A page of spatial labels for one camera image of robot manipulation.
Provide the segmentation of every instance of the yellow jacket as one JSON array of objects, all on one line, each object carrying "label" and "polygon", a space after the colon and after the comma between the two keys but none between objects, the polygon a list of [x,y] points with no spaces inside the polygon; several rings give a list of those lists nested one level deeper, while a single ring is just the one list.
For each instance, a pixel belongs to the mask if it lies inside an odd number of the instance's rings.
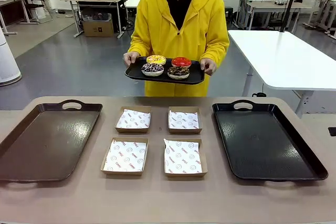
[{"label": "yellow jacket", "polygon": [[[180,31],[166,0],[140,0],[129,52],[197,61],[210,58],[219,67],[228,46],[223,0],[192,0]],[[145,95],[203,97],[208,84],[208,75],[197,85],[146,81]]]}]

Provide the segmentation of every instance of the person's left hand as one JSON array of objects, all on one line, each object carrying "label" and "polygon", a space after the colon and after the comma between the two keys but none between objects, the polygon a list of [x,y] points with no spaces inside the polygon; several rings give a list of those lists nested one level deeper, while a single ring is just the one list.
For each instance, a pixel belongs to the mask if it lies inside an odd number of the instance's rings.
[{"label": "person's left hand", "polygon": [[200,61],[201,69],[205,70],[204,72],[209,76],[212,76],[217,70],[217,64],[209,58],[203,58]]}]

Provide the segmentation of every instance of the paper food box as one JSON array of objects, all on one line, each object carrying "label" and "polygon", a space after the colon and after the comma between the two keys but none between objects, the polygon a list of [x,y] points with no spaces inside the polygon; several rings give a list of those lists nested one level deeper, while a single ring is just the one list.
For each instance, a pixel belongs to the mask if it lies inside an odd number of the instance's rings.
[{"label": "paper food box", "polygon": [[115,129],[120,133],[147,133],[150,123],[150,106],[121,107]]},{"label": "paper food box", "polygon": [[100,170],[107,175],[142,175],[148,150],[148,138],[114,137]]},{"label": "paper food box", "polygon": [[203,177],[208,168],[201,139],[165,138],[164,172],[168,177]]},{"label": "paper food box", "polygon": [[170,133],[200,133],[201,113],[198,107],[169,107],[168,127]]}]

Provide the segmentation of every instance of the black tray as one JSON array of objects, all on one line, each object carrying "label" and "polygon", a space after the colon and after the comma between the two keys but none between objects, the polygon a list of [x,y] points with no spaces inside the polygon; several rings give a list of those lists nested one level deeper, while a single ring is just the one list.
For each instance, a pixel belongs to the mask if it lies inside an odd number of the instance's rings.
[{"label": "black tray", "polygon": [[201,70],[201,65],[196,60],[191,61],[191,66],[189,67],[190,75],[184,80],[174,80],[167,75],[168,68],[172,67],[172,59],[167,59],[167,62],[164,65],[164,72],[158,77],[145,76],[141,71],[144,64],[146,64],[146,57],[136,59],[136,62],[131,64],[126,70],[125,75],[135,80],[170,82],[189,85],[199,84],[204,81],[204,71]]},{"label": "black tray", "polygon": [[[249,103],[252,109],[236,109]],[[241,179],[323,180],[328,172],[274,104],[213,104],[231,171]]]},{"label": "black tray", "polygon": [[[81,108],[63,108],[67,103]],[[67,100],[37,105],[0,144],[0,180],[63,180],[74,171],[102,109]]]}]

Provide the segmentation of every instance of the yellow frosted donut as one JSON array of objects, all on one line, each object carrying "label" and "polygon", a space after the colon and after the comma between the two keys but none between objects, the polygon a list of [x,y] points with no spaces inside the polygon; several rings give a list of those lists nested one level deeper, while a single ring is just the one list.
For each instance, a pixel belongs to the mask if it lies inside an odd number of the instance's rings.
[{"label": "yellow frosted donut", "polygon": [[166,58],[164,58],[161,55],[152,55],[147,57],[147,63],[156,63],[160,65],[165,65],[166,64]]}]

